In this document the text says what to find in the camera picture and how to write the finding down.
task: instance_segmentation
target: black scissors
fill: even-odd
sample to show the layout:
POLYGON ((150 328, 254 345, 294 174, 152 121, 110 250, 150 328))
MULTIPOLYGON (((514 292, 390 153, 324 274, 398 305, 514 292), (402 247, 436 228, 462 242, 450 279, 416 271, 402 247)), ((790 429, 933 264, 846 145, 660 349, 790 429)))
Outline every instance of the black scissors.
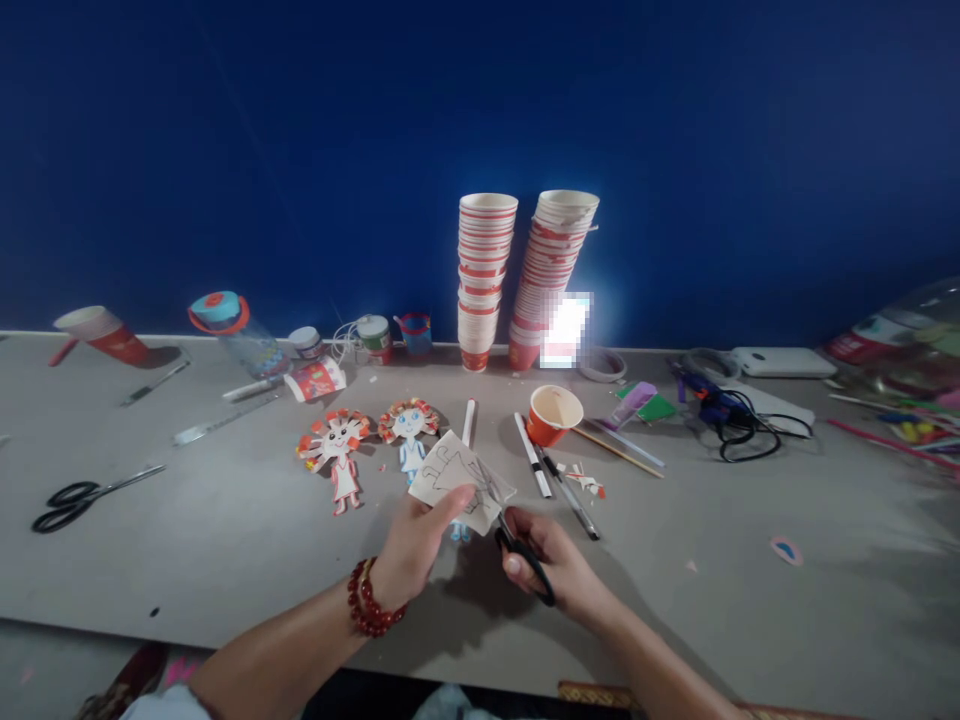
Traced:
POLYGON ((507 552, 516 553, 529 563, 530 567, 533 568, 534 575, 537 576, 540 584, 543 585, 543 592, 539 590, 534 590, 534 592, 537 597, 540 598, 540 602, 547 607, 553 607, 557 604, 557 596, 553 594, 553 586, 547 579, 547 573, 544 571, 543 565, 540 564, 540 559, 534 554, 529 545, 513 534, 513 531, 507 524, 507 519, 503 516, 504 502, 500 491, 496 487, 496 484, 490 480, 490 476, 487 475, 483 462, 481 461, 478 464, 480 465, 480 474, 483 475, 484 485, 486 485, 487 488, 487 494, 500 506, 500 512, 497 514, 497 521, 500 523, 500 527, 497 528, 497 532, 493 536, 497 541, 497 545, 501 548, 507 548, 507 552))
POLYGON ((53 496, 47 500, 47 507, 52 507, 53 510, 44 513, 34 520, 30 529, 43 535, 56 532, 89 510, 94 500, 98 500, 104 495, 112 493, 114 490, 119 490, 135 482, 146 480, 151 475, 156 475, 158 472, 163 472, 166 469, 166 465, 156 465, 142 472, 138 472, 133 477, 121 480, 113 485, 107 485, 106 487, 100 487, 92 482, 79 482, 67 485, 63 490, 55 492, 53 496))

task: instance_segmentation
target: green paper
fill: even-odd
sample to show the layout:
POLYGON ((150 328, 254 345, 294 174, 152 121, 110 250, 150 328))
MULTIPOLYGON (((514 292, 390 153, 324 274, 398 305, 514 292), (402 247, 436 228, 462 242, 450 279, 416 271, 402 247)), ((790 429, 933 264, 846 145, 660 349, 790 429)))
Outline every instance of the green paper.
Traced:
MULTIPOLYGON (((631 390, 633 386, 637 383, 631 383, 629 385, 624 385, 623 388, 617 393, 617 397, 623 400, 631 390)), ((637 410, 637 417, 643 420, 645 423, 655 423, 657 420, 663 420, 668 418, 671 415, 676 415, 677 409, 670 404, 670 401, 667 400, 663 395, 657 394, 650 398, 650 402, 644 405, 642 408, 637 410)))

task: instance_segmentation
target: sleeve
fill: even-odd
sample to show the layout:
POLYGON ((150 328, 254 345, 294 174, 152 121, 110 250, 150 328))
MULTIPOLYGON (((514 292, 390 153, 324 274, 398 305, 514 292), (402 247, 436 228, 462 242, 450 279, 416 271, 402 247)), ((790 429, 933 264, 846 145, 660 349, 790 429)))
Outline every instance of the sleeve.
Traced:
POLYGON ((190 688, 174 685, 162 693, 139 698, 120 720, 210 720, 210 716, 190 688))

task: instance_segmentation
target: stack of paper cups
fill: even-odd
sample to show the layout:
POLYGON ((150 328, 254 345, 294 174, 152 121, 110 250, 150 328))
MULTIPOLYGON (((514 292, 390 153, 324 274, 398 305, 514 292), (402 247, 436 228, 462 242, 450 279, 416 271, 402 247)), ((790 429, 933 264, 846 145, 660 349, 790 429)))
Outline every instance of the stack of paper cups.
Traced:
POLYGON ((487 367, 493 346, 518 204, 500 193, 460 198, 457 335, 463 366, 473 372, 487 367))
POLYGON ((544 303, 551 293, 567 289, 599 204, 596 195, 578 190, 540 193, 510 323, 510 366, 514 370, 529 370, 537 359, 546 329, 544 303))

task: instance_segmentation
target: red bead bracelet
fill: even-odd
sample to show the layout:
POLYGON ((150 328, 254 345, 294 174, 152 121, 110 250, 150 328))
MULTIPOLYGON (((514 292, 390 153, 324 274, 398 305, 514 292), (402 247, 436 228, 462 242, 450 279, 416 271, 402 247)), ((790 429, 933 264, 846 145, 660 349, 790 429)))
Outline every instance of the red bead bracelet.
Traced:
POLYGON ((350 574, 350 582, 347 583, 347 590, 350 593, 347 598, 350 617, 361 633, 373 638, 386 635, 387 630, 403 620, 403 616, 407 614, 406 605, 395 612, 390 612, 381 608, 380 604, 373 599, 370 569, 376 561, 377 558, 373 557, 358 562, 350 574))

